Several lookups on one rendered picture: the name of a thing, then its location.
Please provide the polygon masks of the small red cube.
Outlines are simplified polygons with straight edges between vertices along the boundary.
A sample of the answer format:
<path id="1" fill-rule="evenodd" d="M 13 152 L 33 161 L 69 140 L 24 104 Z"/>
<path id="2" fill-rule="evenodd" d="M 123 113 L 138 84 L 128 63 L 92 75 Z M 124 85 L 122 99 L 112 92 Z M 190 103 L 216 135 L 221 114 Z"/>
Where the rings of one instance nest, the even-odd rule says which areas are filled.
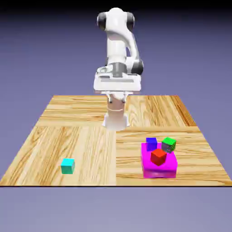
<path id="1" fill-rule="evenodd" d="M 150 160 L 153 164 L 160 166 L 165 163 L 167 153 L 162 149 L 155 149 L 151 152 Z"/>

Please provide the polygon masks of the small cyan cube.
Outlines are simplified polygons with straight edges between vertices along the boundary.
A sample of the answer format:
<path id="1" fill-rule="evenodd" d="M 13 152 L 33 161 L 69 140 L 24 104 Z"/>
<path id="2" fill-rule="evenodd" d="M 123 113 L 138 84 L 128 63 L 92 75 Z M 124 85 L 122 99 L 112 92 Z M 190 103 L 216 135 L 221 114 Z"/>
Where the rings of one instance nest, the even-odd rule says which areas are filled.
<path id="1" fill-rule="evenodd" d="M 71 158 L 64 158 L 61 163 L 62 174 L 73 174 L 75 169 L 75 160 Z"/>

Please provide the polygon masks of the small blue cube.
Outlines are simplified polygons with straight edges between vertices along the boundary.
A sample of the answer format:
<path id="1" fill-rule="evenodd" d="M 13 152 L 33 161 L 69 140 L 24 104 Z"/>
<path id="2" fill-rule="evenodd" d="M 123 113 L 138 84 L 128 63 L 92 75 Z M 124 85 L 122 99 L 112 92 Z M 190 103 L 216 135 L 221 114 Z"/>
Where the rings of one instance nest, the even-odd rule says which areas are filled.
<path id="1" fill-rule="evenodd" d="M 146 138 L 146 149 L 147 151 L 154 151 L 157 149 L 157 139 L 155 137 Z"/>

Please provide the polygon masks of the large magenta box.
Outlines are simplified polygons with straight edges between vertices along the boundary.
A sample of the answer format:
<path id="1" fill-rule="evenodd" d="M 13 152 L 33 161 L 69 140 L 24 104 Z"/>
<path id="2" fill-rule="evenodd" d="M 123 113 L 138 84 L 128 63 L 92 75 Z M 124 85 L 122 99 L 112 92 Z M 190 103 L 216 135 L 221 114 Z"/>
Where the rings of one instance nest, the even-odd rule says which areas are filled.
<path id="1" fill-rule="evenodd" d="M 157 166 L 150 160 L 151 151 L 147 151 L 146 143 L 141 143 L 141 165 L 144 178 L 175 178 L 178 162 L 175 153 L 167 153 L 166 161 Z"/>

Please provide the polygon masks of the small green cube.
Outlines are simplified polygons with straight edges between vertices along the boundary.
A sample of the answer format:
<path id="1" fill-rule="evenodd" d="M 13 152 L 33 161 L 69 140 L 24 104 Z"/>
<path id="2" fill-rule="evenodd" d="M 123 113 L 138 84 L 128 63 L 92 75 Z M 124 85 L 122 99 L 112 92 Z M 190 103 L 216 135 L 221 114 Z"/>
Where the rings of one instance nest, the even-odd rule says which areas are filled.
<path id="1" fill-rule="evenodd" d="M 167 153 L 171 153 L 175 150 L 176 140 L 170 137 L 166 137 L 162 140 L 161 149 Z"/>

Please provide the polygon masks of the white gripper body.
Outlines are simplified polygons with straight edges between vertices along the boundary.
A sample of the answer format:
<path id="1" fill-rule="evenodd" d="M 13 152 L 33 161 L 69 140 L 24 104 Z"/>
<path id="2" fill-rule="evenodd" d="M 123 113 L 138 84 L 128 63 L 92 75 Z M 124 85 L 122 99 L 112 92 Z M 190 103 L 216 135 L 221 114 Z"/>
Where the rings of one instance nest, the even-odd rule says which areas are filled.
<path id="1" fill-rule="evenodd" d="M 96 73 L 93 88 L 96 91 L 139 92 L 141 76 L 123 73 L 122 77 L 113 77 L 112 73 Z"/>

